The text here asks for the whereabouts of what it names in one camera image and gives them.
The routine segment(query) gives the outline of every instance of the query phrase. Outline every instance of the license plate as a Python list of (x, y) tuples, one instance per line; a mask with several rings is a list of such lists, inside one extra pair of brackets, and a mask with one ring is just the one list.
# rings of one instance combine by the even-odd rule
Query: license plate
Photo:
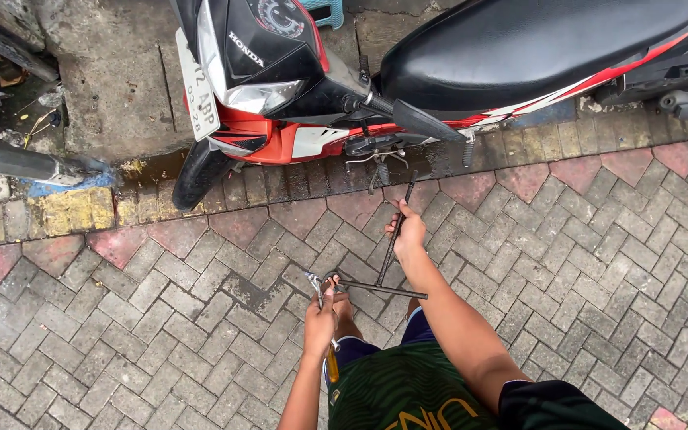
[(196, 141), (202, 141), (207, 135), (219, 129), (214, 92), (200, 64), (196, 63), (193, 54), (190, 53), (181, 28), (177, 30), (177, 50), (180, 52), (182, 79), (187, 93), (187, 107), (190, 109), (190, 122), (193, 122), (193, 133), (196, 135)]

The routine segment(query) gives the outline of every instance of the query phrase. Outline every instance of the plastic stool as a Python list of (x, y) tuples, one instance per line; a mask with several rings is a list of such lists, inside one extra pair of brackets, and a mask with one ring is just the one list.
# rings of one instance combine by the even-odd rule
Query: plastic stool
[[(342, 0), (299, 0), (301, 5), (304, 6), (312, 15), (313, 19), (318, 15), (323, 15), (324, 18), (316, 19), (315, 25), (322, 27), (324, 25), (330, 25), (334, 30), (338, 30), (344, 24), (344, 6), (342, 5)], [(331, 13), (330, 16), (326, 16), (327, 10), (329, 8)]]

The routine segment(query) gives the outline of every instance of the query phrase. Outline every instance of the black mirror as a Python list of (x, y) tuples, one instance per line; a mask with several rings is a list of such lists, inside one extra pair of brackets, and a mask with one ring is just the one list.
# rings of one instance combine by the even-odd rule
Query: black mirror
[(467, 140), (466, 136), (446, 123), (400, 99), (395, 101), (392, 115), (395, 124), (408, 131), (450, 142), (466, 142)]

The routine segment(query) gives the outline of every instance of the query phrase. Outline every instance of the herringbone brick pattern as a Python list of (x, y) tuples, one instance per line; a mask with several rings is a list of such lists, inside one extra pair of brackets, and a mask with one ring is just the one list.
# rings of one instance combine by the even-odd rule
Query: herringbone brick pattern
[[(424, 181), (411, 203), (430, 257), (527, 375), (668, 430), (688, 423), (688, 145), (654, 156)], [(0, 428), (274, 428), (303, 270), (374, 281), (383, 199), (404, 192), (1, 246)], [(396, 263), (385, 284), (410, 288)], [(407, 299), (350, 294), (365, 338), (396, 345)]]

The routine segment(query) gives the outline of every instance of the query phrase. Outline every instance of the shorts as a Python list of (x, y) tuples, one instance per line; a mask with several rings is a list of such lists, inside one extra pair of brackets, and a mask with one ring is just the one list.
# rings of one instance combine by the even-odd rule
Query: shorts
[[(429, 327), (429, 321), (426, 320), (424, 309), (420, 306), (410, 314), (407, 318), (407, 327), (405, 333), (402, 335), (400, 345), (415, 344), (416, 342), (434, 341), (434, 333)], [(362, 339), (354, 336), (345, 336), (339, 339), (341, 349), (336, 353), (336, 364), (339, 369), (343, 369), (347, 364), (373, 353), (377, 353), (381, 348), (371, 345)], [(323, 366), (322, 371), (326, 376), (326, 385), (330, 386), (328, 379), (327, 367)]]

